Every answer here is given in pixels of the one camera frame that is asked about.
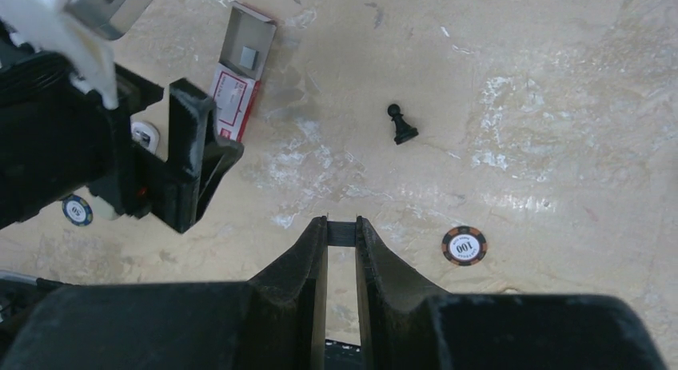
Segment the black chess pawn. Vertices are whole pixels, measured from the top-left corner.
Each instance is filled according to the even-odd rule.
[[[396,123],[396,137],[393,139],[396,145],[400,145],[419,135],[417,128],[413,128],[403,119],[400,106],[392,104],[387,112],[391,116],[391,121]]]

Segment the marble floor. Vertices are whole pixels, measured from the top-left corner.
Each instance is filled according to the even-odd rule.
[[[230,1],[156,0],[117,60],[207,90]],[[449,291],[618,296],[678,367],[678,0],[238,1],[279,30],[245,156],[202,222],[77,228],[51,205],[0,232],[0,269],[243,280],[312,217],[362,215]],[[420,132],[399,146],[393,102]],[[165,110],[139,117],[166,136]],[[488,238],[477,265],[441,254],[461,224]],[[329,337],[358,342],[353,255],[329,264]]]

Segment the small cardboard box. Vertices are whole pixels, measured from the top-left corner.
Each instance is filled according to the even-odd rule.
[[[247,6],[238,2],[231,2],[231,6],[224,45],[209,91],[217,103],[218,133],[240,141],[259,91],[276,26],[273,19]]]

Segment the orange poker chip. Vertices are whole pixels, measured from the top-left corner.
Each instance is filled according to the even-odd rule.
[[[485,257],[488,245],[480,230],[459,226],[445,234],[441,247],[448,261],[455,265],[470,266]]]

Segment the blue poker chip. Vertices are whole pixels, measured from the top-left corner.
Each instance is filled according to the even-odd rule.
[[[90,204],[75,194],[71,194],[62,201],[62,210],[68,221],[76,226],[87,226],[94,219]]]

